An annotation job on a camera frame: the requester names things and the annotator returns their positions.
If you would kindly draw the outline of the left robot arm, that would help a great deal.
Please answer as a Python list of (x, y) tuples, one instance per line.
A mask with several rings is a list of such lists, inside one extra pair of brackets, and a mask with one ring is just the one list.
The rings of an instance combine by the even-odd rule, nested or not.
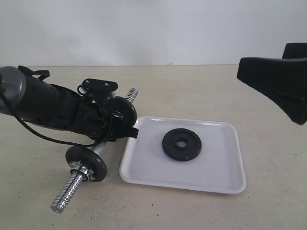
[(0, 112), (22, 124), (69, 131), (94, 141), (136, 138), (135, 107), (115, 96), (114, 81), (85, 79), (77, 91), (45, 82), (48, 70), (32, 71), (24, 66), (0, 69)]

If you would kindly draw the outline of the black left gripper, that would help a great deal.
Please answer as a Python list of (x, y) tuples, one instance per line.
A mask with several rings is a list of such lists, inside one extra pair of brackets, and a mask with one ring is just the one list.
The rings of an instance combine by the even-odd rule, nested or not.
[(139, 130), (134, 127), (136, 116), (130, 113), (110, 112), (108, 104), (89, 101), (78, 92), (65, 87), (57, 87), (56, 102), (52, 111), (51, 127), (85, 135), (94, 141), (136, 138)]

